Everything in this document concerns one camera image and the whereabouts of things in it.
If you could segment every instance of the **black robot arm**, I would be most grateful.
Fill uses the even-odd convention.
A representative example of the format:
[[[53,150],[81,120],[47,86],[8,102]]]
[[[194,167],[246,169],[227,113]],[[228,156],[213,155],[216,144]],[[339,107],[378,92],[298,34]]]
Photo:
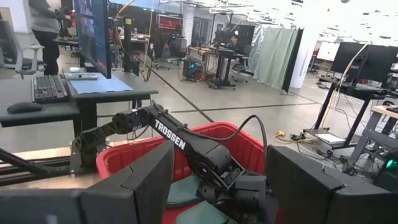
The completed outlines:
[[[152,127],[161,136],[174,142],[187,159],[188,166],[201,180],[197,195],[214,205],[232,219],[243,222],[252,215],[269,220],[263,207],[266,177],[251,174],[239,164],[229,150],[218,142],[194,135],[186,124],[177,121],[160,105],[127,110],[113,116],[112,122],[83,131],[72,147],[85,153],[96,150],[112,134],[127,134]]]

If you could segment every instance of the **red bin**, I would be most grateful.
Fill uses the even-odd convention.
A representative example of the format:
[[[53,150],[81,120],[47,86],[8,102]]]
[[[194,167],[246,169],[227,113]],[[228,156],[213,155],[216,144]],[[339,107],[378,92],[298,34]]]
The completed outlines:
[[[231,123],[214,122],[193,128],[192,131],[214,138],[226,138],[232,135],[237,129],[238,127]],[[159,136],[137,143],[112,147],[101,152],[96,158],[96,166],[101,179],[105,179],[123,167],[128,166],[163,141],[164,138]],[[235,138],[229,141],[222,141],[220,144],[227,147],[231,155],[243,167],[250,171],[264,174],[264,147],[257,139],[254,139],[244,131],[240,131]],[[179,149],[175,149],[173,182],[186,178],[191,174],[192,171],[187,165],[187,160]],[[176,217],[192,206],[194,205],[177,209],[166,209],[163,216],[163,223],[174,224]]]

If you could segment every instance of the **person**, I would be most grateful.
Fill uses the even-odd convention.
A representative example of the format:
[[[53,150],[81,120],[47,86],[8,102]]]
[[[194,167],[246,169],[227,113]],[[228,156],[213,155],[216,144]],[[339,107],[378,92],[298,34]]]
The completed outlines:
[[[243,46],[238,41],[238,35],[233,34],[231,37],[231,45],[229,47],[231,50],[235,51],[237,54],[244,54]],[[244,60],[240,57],[236,57],[235,60],[239,61],[239,64],[243,66]]]
[[[57,15],[55,11],[50,10],[46,0],[29,0],[29,7],[32,15],[32,31],[39,44],[44,46],[44,75],[57,75],[59,71],[57,59],[60,56],[60,49],[54,41],[60,32],[57,18],[70,20],[70,16],[62,13]]]

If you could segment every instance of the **concrete floor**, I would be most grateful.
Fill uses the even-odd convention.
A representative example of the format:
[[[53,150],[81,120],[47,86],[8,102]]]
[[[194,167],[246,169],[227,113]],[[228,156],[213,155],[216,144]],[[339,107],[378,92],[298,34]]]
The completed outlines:
[[[34,37],[18,35],[20,43],[29,45],[35,42]],[[70,57],[70,51],[61,49],[58,60],[60,68],[76,66],[76,58]],[[315,82],[315,75],[307,74],[301,89],[290,89],[288,95],[281,95],[280,90],[258,83],[248,78],[248,83],[238,83],[235,90],[225,88],[213,90],[206,83],[184,83],[178,79],[178,69],[172,68],[155,70],[158,74],[152,74],[149,83],[154,85],[159,94],[153,95],[158,104],[169,109],[173,116],[189,127],[201,126],[211,121],[228,121],[239,126],[248,116],[258,115],[267,131],[268,144],[276,144],[272,137],[279,130],[287,135],[299,134],[303,128],[311,128],[316,119],[327,90],[319,89]],[[10,71],[1,71],[1,79],[20,78]],[[340,96],[338,108],[344,110],[348,117],[340,111],[330,110],[325,126],[331,128],[331,132],[344,138],[349,131],[347,120],[353,124],[357,113],[361,108],[361,100]],[[363,124],[369,119],[370,107],[364,115]],[[98,105],[99,115],[114,115],[118,111],[128,108],[127,102],[104,103]],[[111,118],[99,118],[98,124],[107,123]],[[359,125],[357,134],[361,134],[363,126]],[[252,120],[243,128],[250,135],[261,140],[261,132],[257,121]],[[142,138],[151,136],[148,129]],[[73,126],[71,121],[58,123],[35,124],[18,126],[13,128],[0,128],[0,147],[9,152],[33,151],[53,147],[67,146],[73,139]],[[111,141],[125,140],[126,136],[111,136]],[[338,154],[349,155],[352,149],[339,150]]]

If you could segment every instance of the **teal cloth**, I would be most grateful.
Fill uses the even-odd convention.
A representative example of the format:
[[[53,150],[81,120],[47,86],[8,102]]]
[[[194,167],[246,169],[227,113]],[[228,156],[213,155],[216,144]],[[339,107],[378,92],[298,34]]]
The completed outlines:
[[[179,214],[175,220],[176,224],[224,224],[228,217],[208,202],[198,205]]]
[[[253,78],[274,88],[282,88],[292,55],[297,30],[267,28]]]
[[[196,196],[199,183],[200,179],[195,175],[172,183],[166,207],[183,207],[201,201],[201,198]]]

